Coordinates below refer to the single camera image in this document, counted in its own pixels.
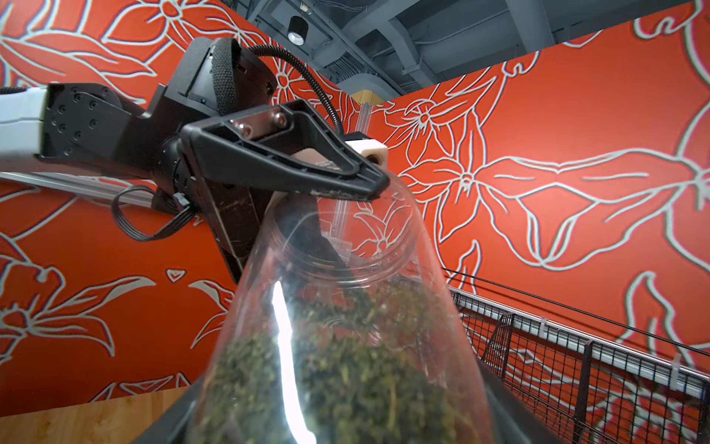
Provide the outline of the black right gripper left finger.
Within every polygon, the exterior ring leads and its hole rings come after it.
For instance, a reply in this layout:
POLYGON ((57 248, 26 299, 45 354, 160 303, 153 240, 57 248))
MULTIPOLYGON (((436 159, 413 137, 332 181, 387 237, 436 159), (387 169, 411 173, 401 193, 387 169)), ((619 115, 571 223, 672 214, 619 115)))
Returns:
POLYGON ((194 415, 200 395, 201 383, 196 382, 142 432, 133 444, 183 444, 187 442, 190 420, 194 415))

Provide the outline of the jar with foil seal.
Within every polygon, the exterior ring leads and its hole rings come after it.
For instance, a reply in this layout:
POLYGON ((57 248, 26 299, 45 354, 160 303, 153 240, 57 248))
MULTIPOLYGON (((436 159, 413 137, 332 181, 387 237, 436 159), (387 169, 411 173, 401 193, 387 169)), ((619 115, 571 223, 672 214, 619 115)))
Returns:
POLYGON ((316 197, 353 277, 298 268, 271 206, 190 420, 190 443, 491 443, 486 390, 397 177, 378 199, 316 197))

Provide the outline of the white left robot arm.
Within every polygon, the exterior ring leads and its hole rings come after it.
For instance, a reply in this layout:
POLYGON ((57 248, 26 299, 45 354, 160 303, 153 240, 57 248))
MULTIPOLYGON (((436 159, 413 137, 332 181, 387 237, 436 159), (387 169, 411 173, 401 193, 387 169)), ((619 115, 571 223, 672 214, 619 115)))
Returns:
POLYGON ((164 240, 200 216, 234 280, 244 272, 274 192, 367 202, 386 173, 357 153, 318 80, 278 46, 194 40, 148 108, 99 83, 1 91, 1 168, 129 179, 170 214, 129 238, 164 240))

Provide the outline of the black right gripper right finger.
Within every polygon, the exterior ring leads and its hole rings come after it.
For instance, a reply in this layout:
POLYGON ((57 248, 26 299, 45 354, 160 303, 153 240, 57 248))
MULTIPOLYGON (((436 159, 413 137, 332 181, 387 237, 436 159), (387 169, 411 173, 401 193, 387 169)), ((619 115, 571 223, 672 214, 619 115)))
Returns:
POLYGON ((550 431, 483 363, 479 369, 492 418, 494 443, 548 443, 563 441, 550 431))

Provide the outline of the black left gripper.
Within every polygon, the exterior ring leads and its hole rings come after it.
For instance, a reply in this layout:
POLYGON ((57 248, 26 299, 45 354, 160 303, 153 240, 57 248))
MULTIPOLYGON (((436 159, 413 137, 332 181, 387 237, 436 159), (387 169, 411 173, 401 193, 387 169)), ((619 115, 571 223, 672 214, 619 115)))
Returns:
POLYGON ((352 278, 322 234, 314 196, 373 201, 389 185, 386 172, 348 146, 301 99, 194 120, 160 153, 161 190, 183 194, 204 218, 236 278, 273 192, 293 193, 283 194, 271 211, 297 267, 316 277, 352 278))

